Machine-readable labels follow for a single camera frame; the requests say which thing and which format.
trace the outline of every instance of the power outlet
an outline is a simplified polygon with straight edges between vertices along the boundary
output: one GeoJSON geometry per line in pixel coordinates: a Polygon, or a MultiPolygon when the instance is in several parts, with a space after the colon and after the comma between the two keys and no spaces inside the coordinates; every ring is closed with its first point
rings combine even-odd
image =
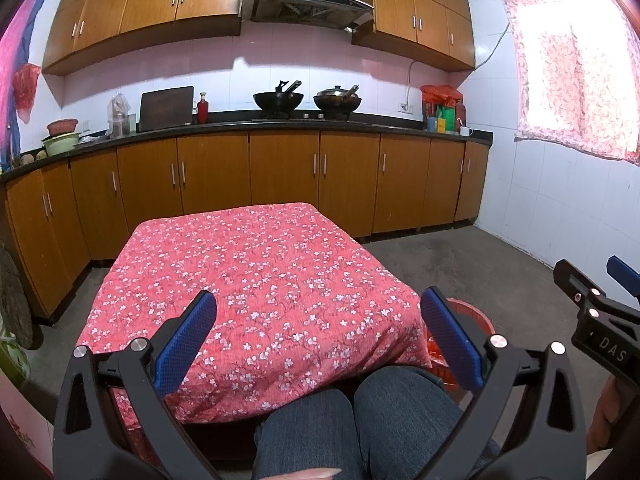
{"type": "Polygon", "coordinates": [[[406,105],[404,103],[398,103],[398,111],[402,114],[412,115],[414,113],[414,106],[406,105]]]}

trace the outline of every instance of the blue gripper pad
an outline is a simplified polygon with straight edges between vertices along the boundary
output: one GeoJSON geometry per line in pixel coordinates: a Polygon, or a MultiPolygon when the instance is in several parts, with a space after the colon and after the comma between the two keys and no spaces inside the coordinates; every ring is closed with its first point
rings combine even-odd
{"type": "Polygon", "coordinates": [[[612,256],[609,258],[607,274],[622,285],[634,298],[640,297],[640,274],[635,272],[619,257],[612,256]]]}
{"type": "Polygon", "coordinates": [[[218,308],[213,294],[204,290],[194,301],[196,304],[187,307],[191,311],[156,359],[154,388],[162,397],[180,387],[216,321],[218,308]]]}
{"type": "Polygon", "coordinates": [[[436,287],[422,293],[420,312],[460,387],[478,393],[484,385],[482,357],[436,287]]]}

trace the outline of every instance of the floral curtain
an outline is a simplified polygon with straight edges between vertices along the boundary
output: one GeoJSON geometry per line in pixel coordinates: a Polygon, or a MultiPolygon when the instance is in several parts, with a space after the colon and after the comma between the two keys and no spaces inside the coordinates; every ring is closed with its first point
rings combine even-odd
{"type": "Polygon", "coordinates": [[[503,0],[520,83],[517,136],[638,163],[640,41],[615,0],[503,0]]]}

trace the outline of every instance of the plastic bag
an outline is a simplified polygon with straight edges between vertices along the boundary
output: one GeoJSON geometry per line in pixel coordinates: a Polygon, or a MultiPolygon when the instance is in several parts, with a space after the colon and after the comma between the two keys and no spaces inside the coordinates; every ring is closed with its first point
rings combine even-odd
{"type": "Polygon", "coordinates": [[[31,63],[25,63],[14,74],[15,111],[24,124],[29,124],[31,119],[39,75],[40,67],[31,63]]]}
{"type": "Polygon", "coordinates": [[[424,102],[445,105],[447,108],[455,107],[456,102],[464,98],[460,92],[449,85],[424,85],[420,90],[424,102]]]}
{"type": "Polygon", "coordinates": [[[129,102],[120,92],[111,98],[107,105],[107,121],[109,123],[109,128],[107,129],[108,137],[116,139],[123,135],[124,122],[127,119],[129,110],[131,110],[129,102]]]}

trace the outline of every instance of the red plastic bag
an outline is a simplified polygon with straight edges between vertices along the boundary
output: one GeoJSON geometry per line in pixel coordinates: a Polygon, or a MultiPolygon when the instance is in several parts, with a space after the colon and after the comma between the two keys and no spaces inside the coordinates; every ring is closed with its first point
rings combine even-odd
{"type": "Polygon", "coordinates": [[[453,108],[464,97],[449,85],[424,85],[420,87],[420,90],[424,102],[445,105],[447,108],[453,108]]]}
{"type": "Polygon", "coordinates": [[[24,124],[29,124],[31,119],[39,75],[40,67],[31,63],[25,63],[14,74],[15,108],[24,124]]]}

